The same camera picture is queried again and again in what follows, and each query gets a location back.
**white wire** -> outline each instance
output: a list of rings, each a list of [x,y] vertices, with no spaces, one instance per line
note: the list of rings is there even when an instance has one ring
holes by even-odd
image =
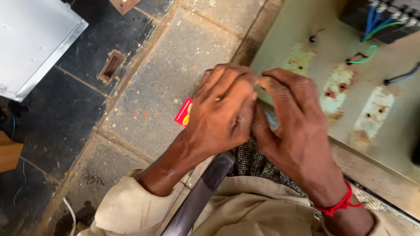
[[[68,210],[71,213],[71,216],[73,217],[73,229],[71,230],[70,236],[73,236],[74,231],[76,230],[76,215],[74,214],[73,209],[71,208],[70,204],[67,202],[66,198],[63,197],[64,204],[67,206]]]

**shirt sleeve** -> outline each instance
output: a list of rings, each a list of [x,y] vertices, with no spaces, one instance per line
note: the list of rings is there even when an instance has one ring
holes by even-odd
[[[176,192],[166,197],[153,195],[132,177],[137,173],[131,171],[130,176],[123,177],[109,190],[96,211],[93,228],[79,235],[139,233],[162,223],[176,199]]]
[[[398,215],[377,210],[369,211],[375,218],[375,225],[368,236],[420,236],[419,230]],[[322,226],[328,236],[334,236],[326,228],[324,220]]]

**right hand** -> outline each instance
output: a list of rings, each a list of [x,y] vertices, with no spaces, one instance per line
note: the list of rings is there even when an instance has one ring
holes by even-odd
[[[260,151],[317,206],[335,205],[347,187],[330,156],[327,120],[314,81],[279,68],[262,75],[260,85],[273,98],[279,128],[271,132],[257,105],[252,129]]]

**black floor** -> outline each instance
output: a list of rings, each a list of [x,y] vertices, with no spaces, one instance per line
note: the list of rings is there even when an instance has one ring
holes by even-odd
[[[115,73],[123,78],[139,44],[145,43],[154,28],[153,20],[139,11],[131,10],[121,16],[107,0],[65,2],[73,3],[71,8],[89,26],[57,62],[57,67],[53,67],[22,102],[29,111],[22,111],[20,116],[16,113],[13,140],[23,142],[24,148],[17,168],[0,173],[0,236],[30,234],[105,112],[105,96],[112,95],[117,80],[105,84],[96,77],[108,53],[118,50],[126,55],[123,66]],[[160,17],[171,2],[142,0],[137,7]],[[11,115],[0,124],[0,130],[11,136]]]

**green wire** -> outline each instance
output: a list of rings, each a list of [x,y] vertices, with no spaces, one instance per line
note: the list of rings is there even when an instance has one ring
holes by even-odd
[[[393,25],[402,25],[402,24],[405,24],[404,22],[393,22],[393,23],[389,23],[389,24],[386,24],[386,25],[384,25],[384,26],[382,26],[382,27],[379,27],[379,28],[377,28],[377,29],[374,29],[370,34],[368,34],[363,40],[362,40],[362,42],[365,42],[366,40],[368,40],[370,37],[372,37],[374,34],[376,34],[378,31],[380,31],[380,30],[382,30],[382,29],[384,29],[384,28],[386,28],[386,27],[390,27],[390,26],[393,26]]]
[[[378,47],[376,45],[372,45],[372,46],[367,48],[366,53],[365,53],[365,54],[369,54],[368,58],[366,58],[364,60],[361,60],[361,61],[349,61],[348,63],[360,64],[360,63],[367,62],[368,60],[370,60],[375,55],[376,50],[378,50]]]

